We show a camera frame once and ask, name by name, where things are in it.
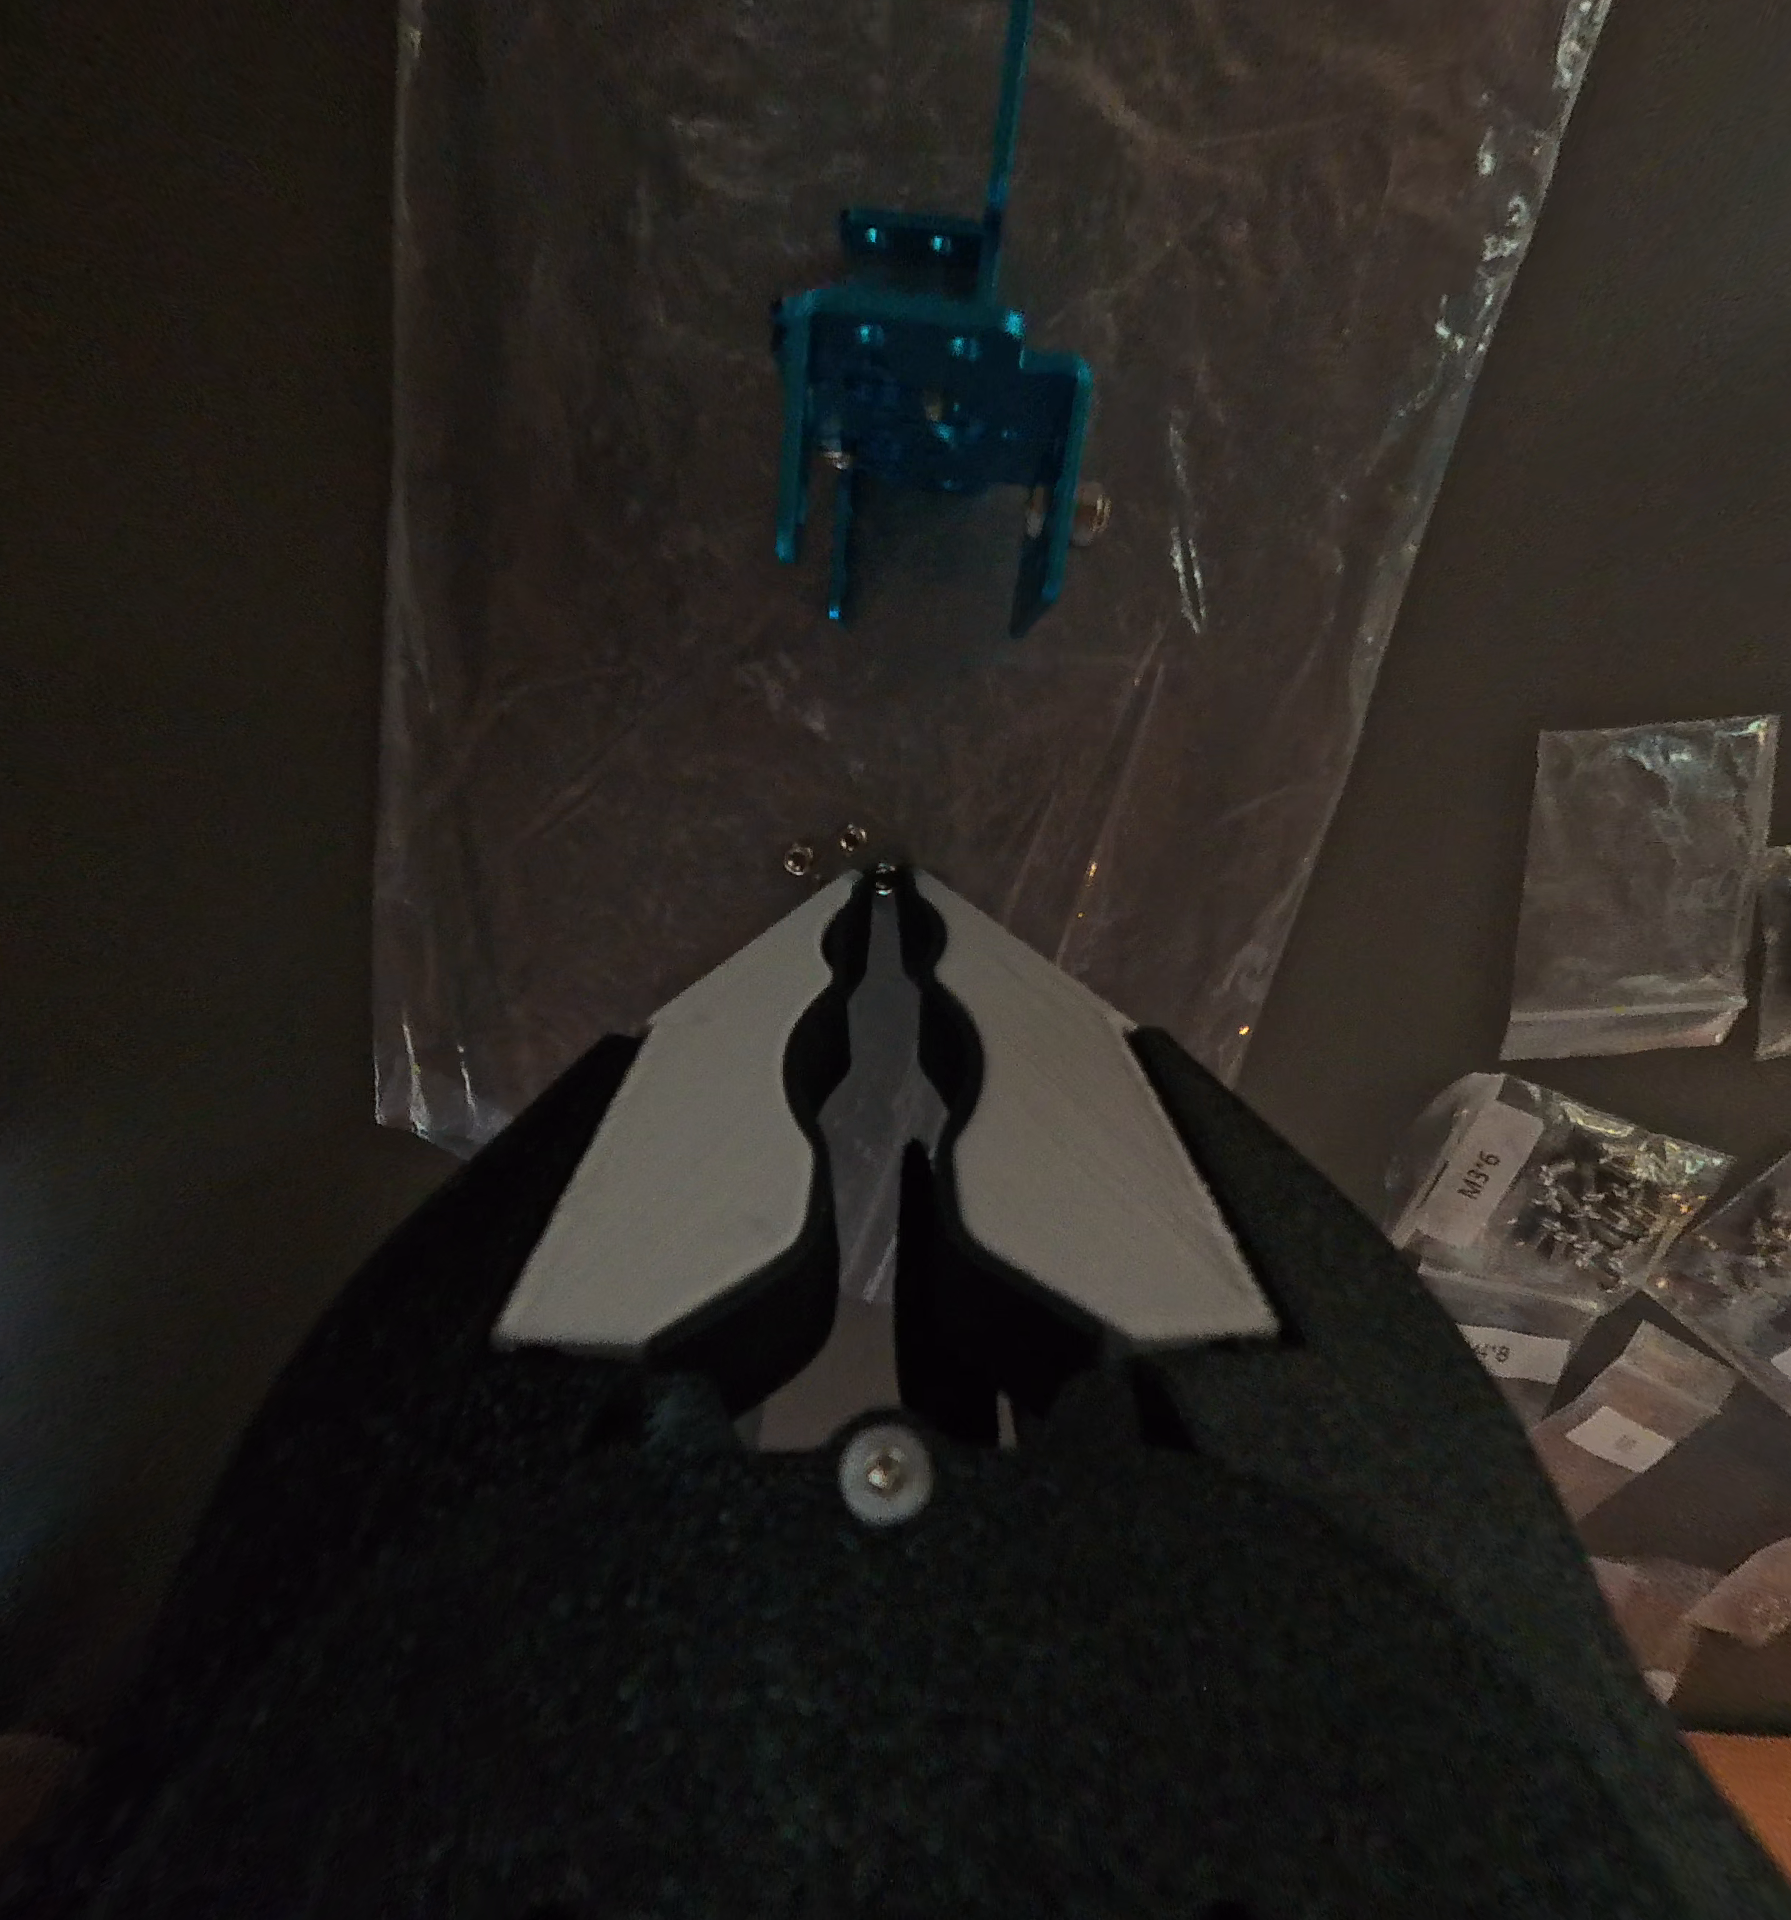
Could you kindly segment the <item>group of small hardware bags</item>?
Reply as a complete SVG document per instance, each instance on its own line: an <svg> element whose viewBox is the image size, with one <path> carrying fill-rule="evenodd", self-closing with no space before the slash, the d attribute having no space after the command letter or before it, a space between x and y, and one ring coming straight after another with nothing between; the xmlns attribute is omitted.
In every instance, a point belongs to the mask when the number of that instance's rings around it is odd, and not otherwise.
<svg viewBox="0 0 1791 1920"><path fill-rule="evenodd" d="M1390 1179L1388 1234L1596 1517L1738 1389L1791 1422L1791 1148L1722 1148L1516 1075L1722 1045L1791 1058L1791 845L1774 714L1546 732L1534 758L1502 1068L1462 1076Z"/></svg>

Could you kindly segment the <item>blue metal bracket assembly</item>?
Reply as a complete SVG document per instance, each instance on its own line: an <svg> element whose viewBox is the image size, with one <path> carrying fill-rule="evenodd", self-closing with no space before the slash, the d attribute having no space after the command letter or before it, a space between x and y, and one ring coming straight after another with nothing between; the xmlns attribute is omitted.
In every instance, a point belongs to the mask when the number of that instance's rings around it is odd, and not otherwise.
<svg viewBox="0 0 1791 1920"><path fill-rule="evenodd" d="M1024 495L1008 633L1058 607L1076 545L1096 378L1076 353L1032 349L1004 301L1004 235L1036 6L1008 8L980 215L853 205L847 275L771 310L783 382L775 555L801 558L815 468L835 475L829 620L853 616L863 484L908 495Z"/></svg>

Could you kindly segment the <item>clear plastic bag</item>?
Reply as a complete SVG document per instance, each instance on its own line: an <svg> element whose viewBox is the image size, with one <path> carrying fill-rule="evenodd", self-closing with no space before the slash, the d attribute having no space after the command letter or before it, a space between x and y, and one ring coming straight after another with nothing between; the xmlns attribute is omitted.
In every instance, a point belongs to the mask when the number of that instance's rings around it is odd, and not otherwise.
<svg viewBox="0 0 1791 1920"><path fill-rule="evenodd" d="M843 627L829 467L777 558L769 343L845 209L980 215L1008 4L403 4L381 1120L875 860L1232 1083L1608 12L1036 4L1004 301L1108 521L1010 637L1022 493L863 484Z"/></svg>

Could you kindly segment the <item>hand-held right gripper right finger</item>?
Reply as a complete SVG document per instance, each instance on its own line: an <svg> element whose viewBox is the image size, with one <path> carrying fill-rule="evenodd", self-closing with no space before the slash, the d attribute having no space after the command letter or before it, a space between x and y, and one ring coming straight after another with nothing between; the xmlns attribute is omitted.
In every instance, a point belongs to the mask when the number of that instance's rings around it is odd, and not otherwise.
<svg viewBox="0 0 1791 1920"><path fill-rule="evenodd" d="M952 1231L1134 1351L1276 1339L1134 1022L936 876L900 882Z"/></svg>

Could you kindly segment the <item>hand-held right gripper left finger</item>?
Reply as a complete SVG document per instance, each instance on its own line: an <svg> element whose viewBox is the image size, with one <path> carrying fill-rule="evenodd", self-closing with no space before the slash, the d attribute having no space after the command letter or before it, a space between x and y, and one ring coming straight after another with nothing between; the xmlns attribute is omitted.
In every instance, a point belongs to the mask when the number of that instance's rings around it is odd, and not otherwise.
<svg viewBox="0 0 1791 1920"><path fill-rule="evenodd" d="M655 1015L495 1342L821 1351L841 1296L821 1115L853 1068L855 990L841 876Z"/></svg>

